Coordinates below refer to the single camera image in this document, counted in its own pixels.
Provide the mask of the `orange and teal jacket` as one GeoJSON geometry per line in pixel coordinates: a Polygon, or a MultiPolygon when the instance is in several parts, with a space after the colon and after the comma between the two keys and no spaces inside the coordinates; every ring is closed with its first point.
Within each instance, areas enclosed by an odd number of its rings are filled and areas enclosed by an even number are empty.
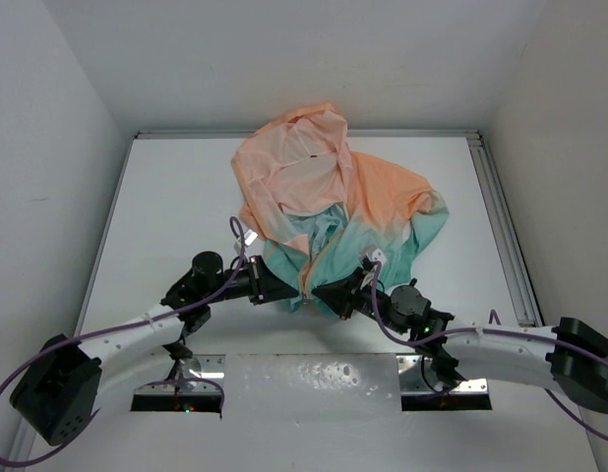
{"type": "Polygon", "coordinates": [[[369,245],[387,257],[385,287],[408,281],[449,217],[425,177],[351,149],[347,131],[330,104],[300,108],[256,131],[231,159],[241,219],[264,241],[270,271],[299,291],[286,303],[291,312],[308,301],[326,312],[312,290],[350,276],[369,245]]]}

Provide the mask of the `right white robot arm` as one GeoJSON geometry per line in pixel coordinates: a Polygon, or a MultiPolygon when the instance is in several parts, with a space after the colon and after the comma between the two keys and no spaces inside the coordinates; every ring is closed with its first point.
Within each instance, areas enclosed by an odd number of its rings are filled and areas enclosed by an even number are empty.
{"type": "Polygon", "coordinates": [[[463,324],[434,309],[413,282],[385,294],[374,272],[362,268],[313,294],[341,318],[361,313],[389,340],[429,358],[443,384],[486,379],[532,385],[608,415],[608,338],[578,319],[543,327],[502,326],[494,319],[463,324]]]}

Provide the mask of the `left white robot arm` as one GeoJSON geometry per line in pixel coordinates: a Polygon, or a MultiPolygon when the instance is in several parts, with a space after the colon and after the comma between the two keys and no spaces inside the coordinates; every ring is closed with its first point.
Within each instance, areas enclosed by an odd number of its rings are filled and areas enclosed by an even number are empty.
{"type": "Polygon", "coordinates": [[[47,444],[63,446],[81,433],[104,399],[167,380],[175,365],[191,358],[184,342],[210,319],[211,303],[246,298],[260,305],[297,297],[262,257],[234,262],[226,269],[219,254],[201,252],[140,317],[49,339],[11,393],[11,405],[47,444]]]}

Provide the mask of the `metal base plate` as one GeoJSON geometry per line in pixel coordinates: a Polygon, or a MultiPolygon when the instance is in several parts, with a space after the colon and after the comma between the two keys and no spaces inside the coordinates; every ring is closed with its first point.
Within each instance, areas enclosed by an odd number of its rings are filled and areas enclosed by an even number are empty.
{"type": "MultiPolygon", "coordinates": [[[[436,379],[431,360],[417,354],[395,356],[401,410],[487,411],[492,408],[487,381],[459,381],[446,386],[436,379]]],[[[225,358],[209,355],[175,363],[169,378],[177,383],[149,384],[138,388],[131,409],[136,412],[219,413],[224,404],[225,358]]],[[[352,362],[298,361],[293,379],[316,389],[355,390],[365,384],[364,375],[352,362]]]]}

